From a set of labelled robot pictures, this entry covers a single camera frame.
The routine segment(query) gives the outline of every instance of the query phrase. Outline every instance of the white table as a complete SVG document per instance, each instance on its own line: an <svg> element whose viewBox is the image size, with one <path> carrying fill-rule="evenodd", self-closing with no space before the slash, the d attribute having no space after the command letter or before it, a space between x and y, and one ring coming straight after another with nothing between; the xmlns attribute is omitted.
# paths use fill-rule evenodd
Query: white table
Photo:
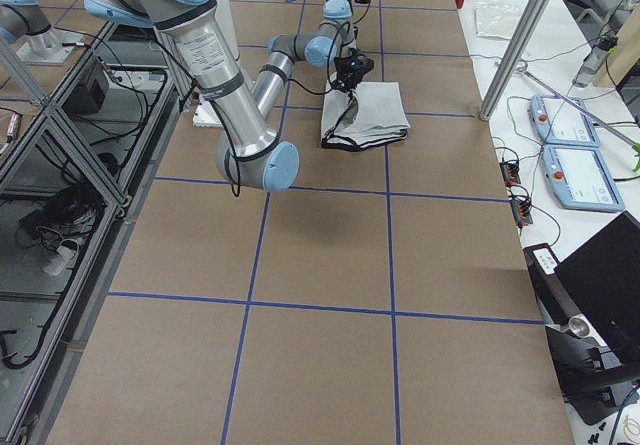
<svg viewBox="0 0 640 445"><path fill-rule="evenodd" d="M507 40L477 36L475 10L478 6L486 4L508 5L523 11L527 0L466 0L463 9L459 12L469 53L473 59L478 88L483 97L497 70L496 64L498 60L479 57L479 55L501 57L508 45ZM574 48L576 50L571 53L563 54L552 60L532 61L528 70L557 91L563 94L567 94L570 91L570 96L589 98L611 91L611 89L595 88L591 85L585 89L571 87L571 80L591 47L587 44L586 39L562 0L551 0L522 58L528 61L548 58ZM516 135L513 122L507 113L507 99L511 96L530 98L536 94L549 95L547 90L530 79L515 74L489 121L492 135L504 140L505 145L516 151L520 157L536 155L540 147ZM608 122L633 121L633 117L619 94L615 91L603 97L588 100L586 103L591 112ZM528 101L511 100L510 106L517 123L518 132L538 140L527 114ZM621 127L620 130L630 138L640 141L640 130L637 126L625 126ZM612 176L615 178L633 176L632 168L635 166L637 158L634 157L632 150L606 130L598 128L597 133L601 140L600 151ZM502 146L499 139L496 140L496 146ZM498 151L498 157L502 157L502 150ZM510 159L513 156L506 152L505 158ZM527 190L531 191L532 186L535 185L533 204L553 215L560 223L562 233L558 243L553 246L553 250L560 260L564 260L613 220L617 214L572 211L562 208L551 192L548 181L544 176L543 168L542 163L536 168L535 158L526 159L520 164L520 177ZM640 179L617 183L617 186L627 210L636 218L640 218ZM557 234L555 224L537 210L532 211L532 218L534 224L525 227L520 237L522 247L541 242L553 242ZM597 428L598 424L587 426L573 407L567 406L567 413L576 444L586 443L593 433L598 432L600 433L599 442L608 443L615 416L607 418L606 428L604 431L600 431ZM627 413L636 420L640 420L640 405L628 406L625 408L624 415ZM629 441L624 436L622 421L618 426L616 438L617 440L614 443Z"/></svg>

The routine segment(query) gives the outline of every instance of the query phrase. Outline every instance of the computer monitor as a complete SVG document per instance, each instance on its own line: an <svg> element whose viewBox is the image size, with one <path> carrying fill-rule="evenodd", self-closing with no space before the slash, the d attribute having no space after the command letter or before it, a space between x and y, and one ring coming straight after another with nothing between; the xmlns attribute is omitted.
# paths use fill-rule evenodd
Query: computer monitor
<svg viewBox="0 0 640 445"><path fill-rule="evenodd" d="M640 223L621 213L555 272L618 360L640 362Z"/></svg>

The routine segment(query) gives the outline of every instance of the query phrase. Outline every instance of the black monitor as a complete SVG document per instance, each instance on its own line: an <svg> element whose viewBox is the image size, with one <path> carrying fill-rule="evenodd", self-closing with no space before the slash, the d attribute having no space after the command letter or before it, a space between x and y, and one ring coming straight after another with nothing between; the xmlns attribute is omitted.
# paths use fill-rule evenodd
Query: black monitor
<svg viewBox="0 0 640 445"><path fill-rule="evenodd" d="M640 223L623 212L555 272L618 360L640 362Z"/></svg>

